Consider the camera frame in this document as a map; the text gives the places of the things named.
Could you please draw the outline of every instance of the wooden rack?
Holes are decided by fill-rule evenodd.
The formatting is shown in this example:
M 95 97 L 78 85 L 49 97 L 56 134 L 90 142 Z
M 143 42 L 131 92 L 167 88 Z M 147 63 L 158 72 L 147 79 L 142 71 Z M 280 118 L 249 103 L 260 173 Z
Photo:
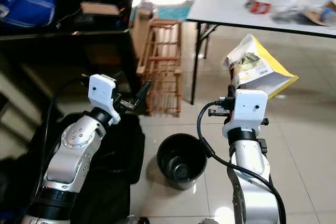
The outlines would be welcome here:
M 149 24 L 137 74 L 152 80 L 147 96 L 148 113 L 180 115 L 182 21 L 154 19 Z

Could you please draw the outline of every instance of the black bucket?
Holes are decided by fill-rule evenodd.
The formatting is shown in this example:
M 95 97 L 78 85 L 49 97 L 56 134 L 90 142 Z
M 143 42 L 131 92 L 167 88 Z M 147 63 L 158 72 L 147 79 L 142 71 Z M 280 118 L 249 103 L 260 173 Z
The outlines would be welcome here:
M 188 134 L 169 136 L 157 152 L 160 171 L 169 184 L 178 190 L 191 188 L 206 166 L 207 157 L 200 141 Z

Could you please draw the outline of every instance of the table leg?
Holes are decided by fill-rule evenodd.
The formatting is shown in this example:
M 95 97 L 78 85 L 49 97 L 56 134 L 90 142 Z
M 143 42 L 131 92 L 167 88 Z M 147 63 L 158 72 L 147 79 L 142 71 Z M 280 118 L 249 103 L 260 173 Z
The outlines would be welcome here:
M 131 87 L 133 96 L 140 90 L 140 79 L 137 76 L 137 57 L 135 54 L 132 38 L 129 32 L 117 36 L 118 54 L 124 72 Z
M 206 24 L 204 33 L 206 33 L 210 28 L 209 24 Z M 209 43 L 209 35 L 206 37 L 206 43 L 204 48 L 204 59 L 206 59 L 207 53 L 208 53 L 208 43 Z
M 191 90 L 191 100 L 190 104 L 194 104 L 195 100 L 195 89 L 196 89 L 196 77 L 197 77 L 197 65 L 198 65 L 198 54 L 201 48 L 201 23 L 197 23 L 197 37 L 196 37 L 196 44 L 195 44 L 195 61 L 194 61 L 194 72 L 193 72 L 193 84 Z

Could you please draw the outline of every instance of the tile floor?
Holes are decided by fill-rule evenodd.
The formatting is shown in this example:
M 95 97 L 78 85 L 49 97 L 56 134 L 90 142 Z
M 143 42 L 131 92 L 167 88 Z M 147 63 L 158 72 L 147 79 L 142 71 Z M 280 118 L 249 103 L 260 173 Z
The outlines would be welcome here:
M 183 93 L 179 118 L 141 116 L 146 134 L 140 181 L 131 187 L 131 213 L 149 216 L 151 223 L 195 224 L 205 217 L 220 224 L 234 223 L 232 186 L 226 168 L 209 160 L 196 186 L 172 189 L 160 174 L 155 154 L 169 135 L 196 136 L 196 117 L 209 101 L 226 94 L 228 72 L 222 59 L 252 33 L 290 72 L 300 79 L 281 96 L 269 101 L 270 125 L 261 136 L 268 143 L 268 158 L 276 188 L 284 200 L 288 223 L 336 223 L 336 43 L 335 40 L 270 31 L 220 27 L 209 42 L 208 58 L 199 62 L 195 105 L 190 105 L 195 26 L 183 30 Z M 223 119 L 204 118 L 203 132 L 217 153 L 228 160 L 228 144 L 221 135 Z

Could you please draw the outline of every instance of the yellow bag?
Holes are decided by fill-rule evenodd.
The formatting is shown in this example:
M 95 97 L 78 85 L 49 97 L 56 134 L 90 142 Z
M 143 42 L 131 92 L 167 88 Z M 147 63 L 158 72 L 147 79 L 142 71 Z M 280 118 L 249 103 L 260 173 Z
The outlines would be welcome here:
M 231 83 L 238 88 L 263 90 L 271 99 L 299 77 L 289 73 L 251 34 L 224 60 Z

